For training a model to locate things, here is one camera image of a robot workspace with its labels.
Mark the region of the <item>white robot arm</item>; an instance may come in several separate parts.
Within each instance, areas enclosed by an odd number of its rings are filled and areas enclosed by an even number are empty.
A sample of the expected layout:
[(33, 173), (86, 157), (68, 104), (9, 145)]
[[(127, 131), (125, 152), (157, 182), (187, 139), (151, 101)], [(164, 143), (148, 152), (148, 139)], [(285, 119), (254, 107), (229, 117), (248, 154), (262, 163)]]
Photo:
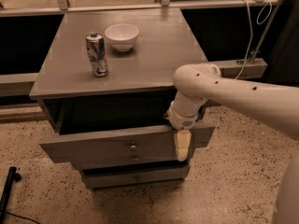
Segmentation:
[[(224, 78), (214, 63), (183, 65), (174, 73), (173, 82), (177, 94), (166, 118), (177, 130), (174, 140), (179, 161), (187, 159), (191, 129), (208, 100), (299, 140), (298, 88)], [(299, 224), (299, 152), (284, 173), (271, 224)]]

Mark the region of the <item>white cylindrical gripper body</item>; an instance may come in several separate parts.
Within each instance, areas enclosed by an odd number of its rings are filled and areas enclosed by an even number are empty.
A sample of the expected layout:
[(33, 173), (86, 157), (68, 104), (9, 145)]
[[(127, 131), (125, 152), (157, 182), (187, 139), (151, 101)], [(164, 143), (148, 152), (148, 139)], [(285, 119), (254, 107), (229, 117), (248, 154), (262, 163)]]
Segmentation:
[(189, 97), (178, 91), (164, 117), (174, 129), (189, 130), (198, 120), (199, 110), (206, 102), (206, 98)]

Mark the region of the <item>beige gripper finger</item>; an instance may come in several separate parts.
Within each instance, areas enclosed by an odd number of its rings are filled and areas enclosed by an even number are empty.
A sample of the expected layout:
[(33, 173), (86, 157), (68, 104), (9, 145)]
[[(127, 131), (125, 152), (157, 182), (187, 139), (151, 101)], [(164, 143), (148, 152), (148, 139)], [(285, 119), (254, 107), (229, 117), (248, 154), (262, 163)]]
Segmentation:
[(179, 161), (185, 161), (188, 157), (192, 134), (189, 130), (181, 130), (174, 134), (176, 154)]

